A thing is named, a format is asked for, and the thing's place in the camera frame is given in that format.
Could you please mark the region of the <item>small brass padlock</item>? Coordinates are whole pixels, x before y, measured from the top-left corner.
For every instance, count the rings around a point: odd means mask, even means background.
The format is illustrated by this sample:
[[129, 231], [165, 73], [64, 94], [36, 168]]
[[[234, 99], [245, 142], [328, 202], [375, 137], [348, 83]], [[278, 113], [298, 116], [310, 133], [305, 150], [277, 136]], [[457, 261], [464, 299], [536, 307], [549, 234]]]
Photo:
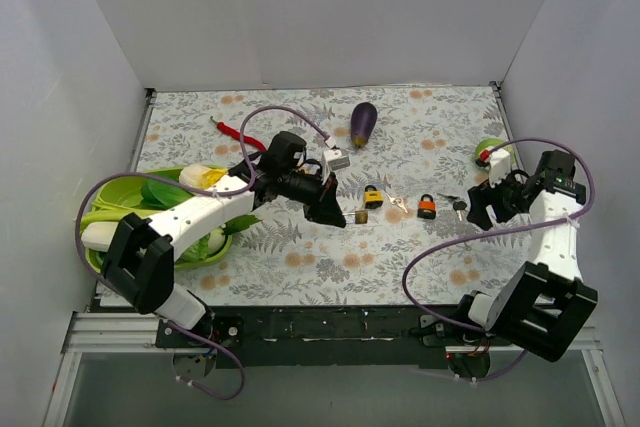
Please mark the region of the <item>small brass padlock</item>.
[[362, 225], [368, 222], [369, 212], [367, 210], [357, 210], [344, 213], [347, 224]]

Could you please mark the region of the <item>yellow padlock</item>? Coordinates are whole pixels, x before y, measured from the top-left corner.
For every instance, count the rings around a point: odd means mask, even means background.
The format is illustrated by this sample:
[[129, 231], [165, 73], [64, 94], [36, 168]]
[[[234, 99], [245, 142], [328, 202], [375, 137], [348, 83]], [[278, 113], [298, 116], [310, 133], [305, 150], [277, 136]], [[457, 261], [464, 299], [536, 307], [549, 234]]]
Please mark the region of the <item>yellow padlock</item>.
[[374, 185], [367, 185], [364, 189], [364, 208], [377, 209], [384, 203], [382, 193]]

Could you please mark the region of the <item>orange padlock black keys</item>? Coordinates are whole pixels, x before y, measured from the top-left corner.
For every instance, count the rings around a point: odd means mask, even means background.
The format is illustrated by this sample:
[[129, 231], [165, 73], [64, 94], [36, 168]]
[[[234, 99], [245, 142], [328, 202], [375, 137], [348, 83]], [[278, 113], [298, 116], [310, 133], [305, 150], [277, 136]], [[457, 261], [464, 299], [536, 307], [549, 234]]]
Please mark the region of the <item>orange padlock black keys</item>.
[[441, 193], [439, 193], [438, 196], [451, 204], [453, 211], [456, 213], [460, 221], [463, 221], [465, 219], [465, 214], [467, 211], [468, 204], [463, 198], [456, 195], [448, 195], [448, 194], [441, 194]]

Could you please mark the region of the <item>yellow padlock keys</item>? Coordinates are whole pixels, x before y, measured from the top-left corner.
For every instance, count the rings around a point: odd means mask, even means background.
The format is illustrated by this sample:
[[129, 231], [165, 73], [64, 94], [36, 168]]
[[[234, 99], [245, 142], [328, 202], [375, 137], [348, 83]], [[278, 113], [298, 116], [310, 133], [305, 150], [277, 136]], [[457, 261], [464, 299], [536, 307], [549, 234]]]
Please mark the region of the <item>yellow padlock keys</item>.
[[387, 195], [387, 197], [388, 197], [389, 202], [392, 205], [400, 208], [405, 214], [408, 213], [408, 209], [407, 209], [407, 207], [405, 205], [405, 202], [404, 202], [404, 200], [402, 198], [393, 197], [391, 195]]

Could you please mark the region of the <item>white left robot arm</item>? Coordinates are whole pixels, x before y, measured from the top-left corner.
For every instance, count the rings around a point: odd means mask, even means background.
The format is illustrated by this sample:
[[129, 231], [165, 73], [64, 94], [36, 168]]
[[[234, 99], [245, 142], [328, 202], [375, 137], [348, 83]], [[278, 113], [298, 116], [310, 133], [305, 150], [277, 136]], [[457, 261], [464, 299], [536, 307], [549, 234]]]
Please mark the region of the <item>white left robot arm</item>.
[[345, 227], [336, 172], [350, 161], [331, 139], [326, 144], [319, 171], [305, 173], [300, 168], [305, 141], [282, 131], [266, 151], [245, 158], [203, 193], [147, 219], [126, 215], [104, 257], [102, 278], [138, 313], [167, 320], [190, 346], [205, 345], [212, 337], [213, 313], [176, 283], [176, 261], [216, 228], [279, 196], [301, 203], [310, 222]]

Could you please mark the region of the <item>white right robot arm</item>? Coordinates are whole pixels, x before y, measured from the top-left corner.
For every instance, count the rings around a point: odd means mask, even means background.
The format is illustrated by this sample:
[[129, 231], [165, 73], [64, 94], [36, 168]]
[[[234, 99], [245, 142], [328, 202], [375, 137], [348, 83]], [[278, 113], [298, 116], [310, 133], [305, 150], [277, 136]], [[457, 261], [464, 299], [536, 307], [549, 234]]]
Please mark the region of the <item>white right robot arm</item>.
[[587, 189], [574, 179], [575, 161], [570, 153], [545, 151], [527, 174], [513, 168], [505, 148], [479, 154], [476, 162], [489, 177], [468, 192], [468, 221], [489, 231], [526, 214], [536, 228], [526, 261], [497, 295], [474, 291], [462, 298], [452, 320], [460, 342], [475, 344], [489, 333], [555, 362], [594, 311], [598, 293], [584, 284], [577, 261], [572, 216], [585, 205]]

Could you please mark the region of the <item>red chili pepper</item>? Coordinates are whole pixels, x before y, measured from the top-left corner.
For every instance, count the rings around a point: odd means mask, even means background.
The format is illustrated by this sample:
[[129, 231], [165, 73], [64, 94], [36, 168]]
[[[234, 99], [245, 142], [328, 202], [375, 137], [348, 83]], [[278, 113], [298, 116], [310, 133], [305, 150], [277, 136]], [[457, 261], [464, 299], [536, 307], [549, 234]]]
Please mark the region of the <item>red chili pepper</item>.
[[211, 123], [214, 125], [214, 127], [223, 135], [230, 137], [236, 141], [240, 141], [241, 139], [244, 140], [244, 142], [255, 148], [258, 151], [265, 151], [266, 150], [266, 146], [259, 140], [257, 140], [254, 137], [248, 136], [246, 134], [241, 135], [240, 132], [237, 129], [234, 129], [230, 126], [228, 126], [227, 124], [225, 124], [224, 122], [219, 122], [217, 120], [215, 120], [213, 117], [209, 117]]

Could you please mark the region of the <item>purple eggplant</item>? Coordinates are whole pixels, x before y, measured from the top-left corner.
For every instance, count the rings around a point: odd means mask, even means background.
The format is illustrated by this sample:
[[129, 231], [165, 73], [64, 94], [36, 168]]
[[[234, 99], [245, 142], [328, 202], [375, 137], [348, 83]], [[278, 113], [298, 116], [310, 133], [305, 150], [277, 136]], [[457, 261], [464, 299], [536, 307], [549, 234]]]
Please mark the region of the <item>purple eggplant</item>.
[[351, 141], [355, 148], [364, 147], [376, 126], [378, 111], [369, 102], [359, 103], [352, 111], [350, 121]]

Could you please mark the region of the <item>green lettuce leaf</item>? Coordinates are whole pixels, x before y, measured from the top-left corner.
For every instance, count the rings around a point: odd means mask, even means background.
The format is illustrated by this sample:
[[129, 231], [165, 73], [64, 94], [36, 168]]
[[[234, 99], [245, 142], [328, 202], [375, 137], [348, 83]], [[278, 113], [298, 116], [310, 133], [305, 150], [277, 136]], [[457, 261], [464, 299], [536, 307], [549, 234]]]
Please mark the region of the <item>green lettuce leaf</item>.
[[234, 218], [192, 244], [181, 255], [179, 260], [191, 263], [205, 261], [222, 251], [234, 234], [249, 229], [259, 221], [260, 219], [255, 215], [243, 215]]

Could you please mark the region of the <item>green tray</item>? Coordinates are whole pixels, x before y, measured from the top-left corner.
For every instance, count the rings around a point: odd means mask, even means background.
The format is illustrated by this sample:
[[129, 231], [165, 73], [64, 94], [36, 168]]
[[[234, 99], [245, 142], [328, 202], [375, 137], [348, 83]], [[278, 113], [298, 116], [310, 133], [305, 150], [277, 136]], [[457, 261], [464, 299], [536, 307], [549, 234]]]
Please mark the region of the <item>green tray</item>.
[[[107, 243], [115, 233], [116, 223], [125, 215], [134, 213], [147, 218], [193, 196], [192, 192], [175, 185], [181, 171], [180, 167], [173, 167], [152, 173], [168, 179], [170, 184], [126, 176], [113, 179], [98, 190], [91, 211], [82, 217], [80, 227], [87, 259], [95, 269], [102, 266]], [[218, 228], [184, 251], [176, 261], [175, 269], [186, 271], [212, 265], [227, 254], [231, 245], [232, 235], [223, 227]]]

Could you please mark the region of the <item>green bok choy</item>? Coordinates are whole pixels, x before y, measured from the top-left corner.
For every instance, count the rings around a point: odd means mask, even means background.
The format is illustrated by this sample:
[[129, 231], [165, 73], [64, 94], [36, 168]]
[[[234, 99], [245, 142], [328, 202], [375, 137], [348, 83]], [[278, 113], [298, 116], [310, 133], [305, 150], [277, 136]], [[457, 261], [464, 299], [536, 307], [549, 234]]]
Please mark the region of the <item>green bok choy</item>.
[[105, 182], [89, 197], [91, 207], [81, 217], [80, 227], [76, 229], [76, 242], [85, 248], [81, 234], [93, 222], [119, 223], [130, 213], [145, 219], [168, 211], [194, 196], [193, 192], [178, 187], [175, 177], [169, 176], [167, 180], [168, 183], [160, 182], [158, 178], [122, 176]]

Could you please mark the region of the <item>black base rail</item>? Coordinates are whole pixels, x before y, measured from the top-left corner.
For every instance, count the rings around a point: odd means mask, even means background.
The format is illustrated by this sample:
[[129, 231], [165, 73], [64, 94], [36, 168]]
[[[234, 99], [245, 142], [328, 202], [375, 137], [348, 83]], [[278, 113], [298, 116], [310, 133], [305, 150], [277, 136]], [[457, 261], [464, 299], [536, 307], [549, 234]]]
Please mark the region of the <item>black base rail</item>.
[[249, 367], [405, 365], [488, 354], [504, 340], [444, 324], [412, 305], [216, 307], [213, 340]]

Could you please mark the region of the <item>aluminium frame rail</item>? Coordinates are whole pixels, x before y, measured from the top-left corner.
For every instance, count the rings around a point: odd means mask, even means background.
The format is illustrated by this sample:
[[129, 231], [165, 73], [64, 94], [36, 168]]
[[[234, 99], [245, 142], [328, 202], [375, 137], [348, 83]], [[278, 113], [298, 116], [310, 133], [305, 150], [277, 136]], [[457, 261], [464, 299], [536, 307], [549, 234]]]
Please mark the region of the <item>aluminium frame rail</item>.
[[[602, 350], [602, 343], [596, 338], [593, 326], [584, 327], [570, 344], [569, 351]], [[384, 342], [409, 340], [402, 337], [338, 337], [338, 338], [282, 338], [258, 336], [263, 343], [278, 343], [284, 340], [301, 340], [304, 343], [352, 341], [352, 342]], [[189, 353], [206, 350], [204, 344], [190, 341], [163, 320], [145, 315], [129, 313], [81, 313], [74, 314], [63, 342], [62, 353], [142, 353], [166, 351], [172, 353]]]

